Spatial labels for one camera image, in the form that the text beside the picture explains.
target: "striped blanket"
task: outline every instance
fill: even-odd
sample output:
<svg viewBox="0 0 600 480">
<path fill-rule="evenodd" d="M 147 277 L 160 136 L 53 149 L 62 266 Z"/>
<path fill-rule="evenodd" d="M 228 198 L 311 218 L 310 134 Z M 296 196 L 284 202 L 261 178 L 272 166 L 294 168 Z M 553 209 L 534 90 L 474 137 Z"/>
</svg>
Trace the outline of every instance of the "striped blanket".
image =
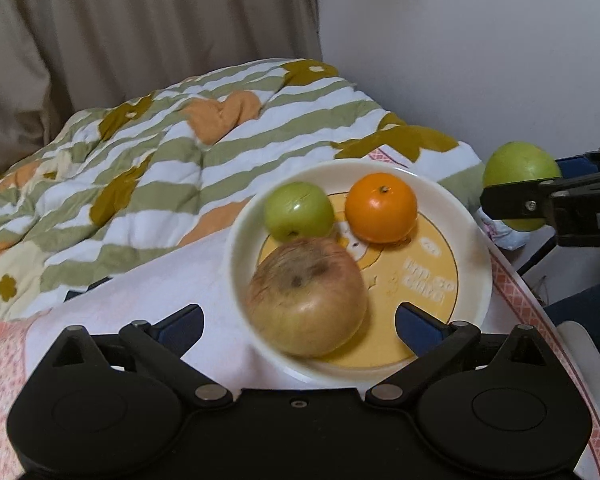
<svg viewBox="0 0 600 480">
<path fill-rule="evenodd" d="M 250 62 L 78 112 L 0 178 L 0 320 L 228 227 L 266 182 L 378 149 L 474 205 L 469 146 L 407 125 L 315 60 Z"/>
</svg>

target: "cartoon print on plate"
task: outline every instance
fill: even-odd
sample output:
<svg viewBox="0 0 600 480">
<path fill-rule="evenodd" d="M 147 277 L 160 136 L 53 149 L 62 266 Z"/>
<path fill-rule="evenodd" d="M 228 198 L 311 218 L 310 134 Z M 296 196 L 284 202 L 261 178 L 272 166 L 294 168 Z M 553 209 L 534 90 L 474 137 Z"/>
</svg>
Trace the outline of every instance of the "cartoon print on plate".
<svg viewBox="0 0 600 480">
<path fill-rule="evenodd" d="M 344 216 L 346 193 L 329 196 L 335 211 L 335 235 L 358 263 L 368 288 L 369 306 L 362 326 L 343 346 L 321 357 L 326 364 L 369 368 L 414 357 L 395 333 L 395 310 L 411 301 L 447 322 L 458 298 L 458 270 L 446 240 L 426 216 L 418 213 L 411 240 L 396 246 L 367 244 L 356 238 Z M 267 237 L 258 263 L 278 244 Z"/>
</svg>

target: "bowl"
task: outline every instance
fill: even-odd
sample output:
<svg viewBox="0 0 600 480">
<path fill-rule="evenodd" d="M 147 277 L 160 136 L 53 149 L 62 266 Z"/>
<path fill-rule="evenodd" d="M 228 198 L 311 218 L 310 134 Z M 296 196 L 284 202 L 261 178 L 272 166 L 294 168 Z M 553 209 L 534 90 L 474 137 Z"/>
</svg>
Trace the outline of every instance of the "bowl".
<svg viewBox="0 0 600 480">
<path fill-rule="evenodd" d="M 293 357 L 261 338 L 251 326 L 244 308 L 249 282 L 268 237 L 264 205 L 273 189 L 289 182 L 310 182 L 320 186 L 328 195 L 334 195 L 348 192 L 360 178 L 377 172 L 394 174 L 411 186 L 418 199 L 419 215 L 434 225 L 450 250 L 456 265 L 457 290 L 448 321 L 461 319 L 480 326 L 489 306 L 491 261 L 484 235 L 458 199 L 439 184 L 398 166 L 363 159 L 323 162 L 273 182 L 254 196 L 236 218 L 225 249 L 224 273 L 232 307 L 252 345 L 271 363 L 313 386 L 365 388 L 393 374 L 409 359 L 379 366 L 343 367 L 321 360 Z"/>
</svg>

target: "plate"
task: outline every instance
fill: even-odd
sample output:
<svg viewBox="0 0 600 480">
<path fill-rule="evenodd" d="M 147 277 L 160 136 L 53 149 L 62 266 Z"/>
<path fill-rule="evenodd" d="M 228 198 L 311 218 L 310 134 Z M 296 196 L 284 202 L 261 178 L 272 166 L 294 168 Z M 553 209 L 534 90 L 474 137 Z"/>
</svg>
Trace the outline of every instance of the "plate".
<svg viewBox="0 0 600 480">
<path fill-rule="evenodd" d="M 369 173 L 392 173 L 418 199 L 418 224 L 408 243 L 370 246 L 357 240 L 344 219 L 351 186 Z M 256 266 L 277 244 L 264 227 L 264 202 L 282 184 L 311 182 L 329 196 L 338 241 L 360 267 L 369 294 L 365 322 L 343 347 L 320 359 L 300 359 L 271 347 L 251 327 L 244 299 Z M 480 326 L 491 297 L 491 263 L 484 235 L 472 216 L 439 184 L 384 162 L 361 159 L 318 164 L 258 193 L 240 212 L 229 235 L 225 273 L 236 314 L 253 345 L 287 373 L 308 383 L 334 386 L 375 384 L 414 359 L 395 333 L 395 309 L 411 301 L 438 319 Z"/>
</svg>

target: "green fruit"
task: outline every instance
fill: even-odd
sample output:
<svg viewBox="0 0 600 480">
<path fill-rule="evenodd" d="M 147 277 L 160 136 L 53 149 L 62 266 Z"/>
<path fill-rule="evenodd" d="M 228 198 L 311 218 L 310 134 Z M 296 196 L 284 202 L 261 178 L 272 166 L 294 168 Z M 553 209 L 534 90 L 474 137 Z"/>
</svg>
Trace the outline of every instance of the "green fruit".
<svg viewBox="0 0 600 480">
<path fill-rule="evenodd" d="M 292 182 L 277 188 L 264 205 L 264 223 L 279 242 L 328 236 L 333 222 L 329 197 L 308 182 Z"/>
<path fill-rule="evenodd" d="M 560 167 L 545 150 L 530 142 L 516 140 L 500 146 L 487 161 L 482 177 L 484 187 L 560 177 Z M 541 218 L 503 221 L 515 231 L 535 231 L 544 225 Z"/>
</svg>

